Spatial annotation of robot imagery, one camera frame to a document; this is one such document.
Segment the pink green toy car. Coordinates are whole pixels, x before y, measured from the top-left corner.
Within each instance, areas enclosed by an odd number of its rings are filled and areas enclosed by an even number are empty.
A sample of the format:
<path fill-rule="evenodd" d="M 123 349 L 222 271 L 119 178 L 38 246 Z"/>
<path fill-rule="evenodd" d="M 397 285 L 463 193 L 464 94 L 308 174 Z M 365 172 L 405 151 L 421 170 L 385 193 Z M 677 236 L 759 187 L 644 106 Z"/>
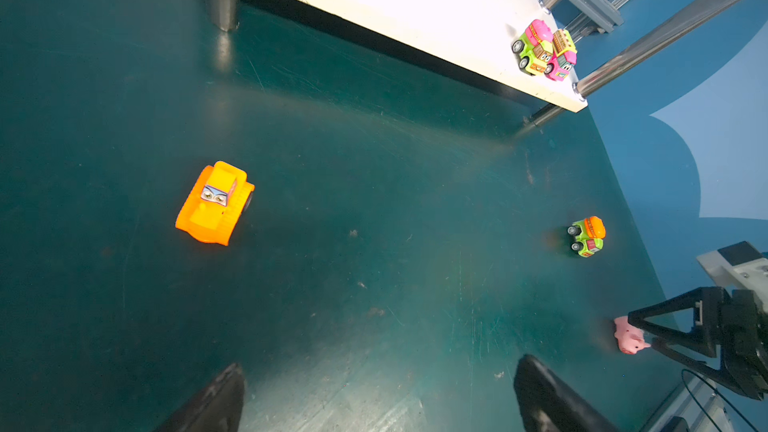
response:
<path fill-rule="evenodd" d="M 543 20 L 533 20 L 511 49 L 518 56 L 521 71 L 531 76 L 544 75 L 554 55 L 553 33 Z"/>

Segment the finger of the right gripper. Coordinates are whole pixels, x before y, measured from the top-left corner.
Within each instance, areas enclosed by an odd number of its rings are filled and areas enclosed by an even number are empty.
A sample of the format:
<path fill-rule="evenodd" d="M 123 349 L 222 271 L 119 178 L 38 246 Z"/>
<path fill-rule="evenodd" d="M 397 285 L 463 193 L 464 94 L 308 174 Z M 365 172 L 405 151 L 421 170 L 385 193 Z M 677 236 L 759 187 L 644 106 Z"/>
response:
<path fill-rule="evenodd" d="M 700 376 L 702 379 L 709 379 L 743 397 L 750 397 L 749 370 L 738 360 L 733 360 L 726 352 L 719 355 L 720 366 L 713 368 L 705 361 L 696 360 L 694 357 L 671 348 L 669 342 L 661 338 L 652 340 L 652 348 L 679 363 L 691 374 Z"/>
<path fill-rule="evenodd" d="M 630 325 L 667 342 L 715 342 L 719 338 L 721 287 L 699 287 L 628 314 Z M 687 317 L 686 330 L 667 327 L 661 317 Z"/>

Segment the pink pig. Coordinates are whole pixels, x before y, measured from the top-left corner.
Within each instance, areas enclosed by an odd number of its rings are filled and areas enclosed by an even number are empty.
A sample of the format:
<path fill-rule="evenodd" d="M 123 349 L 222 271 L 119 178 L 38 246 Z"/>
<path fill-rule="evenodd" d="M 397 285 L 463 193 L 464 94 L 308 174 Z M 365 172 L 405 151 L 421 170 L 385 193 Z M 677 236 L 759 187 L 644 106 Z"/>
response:
<path fill-rule="evenodd" d="M 617 346 L 622 353 L 635 355 L 638 352 L 651 347 L 651 344 L 644 339 L 643 330 L 632 326 L 629 323 L 627 316 L 615 318 L 614 326 L 614 337 L 617 341 Z"/>

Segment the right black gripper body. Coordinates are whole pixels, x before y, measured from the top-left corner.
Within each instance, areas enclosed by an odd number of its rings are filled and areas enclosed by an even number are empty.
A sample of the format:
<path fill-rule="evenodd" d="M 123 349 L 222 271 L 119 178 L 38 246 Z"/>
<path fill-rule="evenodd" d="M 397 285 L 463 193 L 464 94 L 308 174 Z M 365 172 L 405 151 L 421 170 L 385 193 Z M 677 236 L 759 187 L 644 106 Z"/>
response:
<path fill-rule="evenodd" d="M 767 315 L 751 290 L 737 289 L 721 307 L 721 366 L 729 387 L 762 401 L 767 396 Z"/>

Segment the pink green toy truck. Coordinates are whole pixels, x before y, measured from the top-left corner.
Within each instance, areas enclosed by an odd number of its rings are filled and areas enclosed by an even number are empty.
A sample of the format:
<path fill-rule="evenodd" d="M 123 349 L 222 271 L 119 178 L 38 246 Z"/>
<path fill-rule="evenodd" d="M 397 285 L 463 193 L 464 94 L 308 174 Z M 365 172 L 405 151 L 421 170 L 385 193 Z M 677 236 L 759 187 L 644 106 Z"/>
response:
<path fill-rule="evenodd" d="M 545 76 L 562 82 L 577 64 L 578 51 L 568 30 L 558 29 L 553 33 L 553 50 L 554 55 L 547 64 Z"/>

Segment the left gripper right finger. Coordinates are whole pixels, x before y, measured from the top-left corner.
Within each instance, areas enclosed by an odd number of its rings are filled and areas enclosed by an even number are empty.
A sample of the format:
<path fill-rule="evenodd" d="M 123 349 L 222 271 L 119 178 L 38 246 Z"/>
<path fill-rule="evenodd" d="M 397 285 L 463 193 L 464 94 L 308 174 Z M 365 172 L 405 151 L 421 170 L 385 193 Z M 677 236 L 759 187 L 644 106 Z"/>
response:
<path fill-rule="evenodd" d="M 527 432 L 618 431 L 533 355 L 526 354 L 519 360 L 513 384 Z"/>

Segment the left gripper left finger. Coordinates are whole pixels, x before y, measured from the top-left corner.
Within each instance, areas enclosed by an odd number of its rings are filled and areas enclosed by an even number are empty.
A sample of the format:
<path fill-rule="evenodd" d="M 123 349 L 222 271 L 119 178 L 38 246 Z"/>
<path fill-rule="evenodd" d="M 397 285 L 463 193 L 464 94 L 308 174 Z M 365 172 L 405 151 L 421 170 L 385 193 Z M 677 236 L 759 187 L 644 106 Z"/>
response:
<path fill-rule="evenodd" d="M 232 363 L 173 412 L 156 432 L 237 432 L 245 396 L 242 367 Z"/>

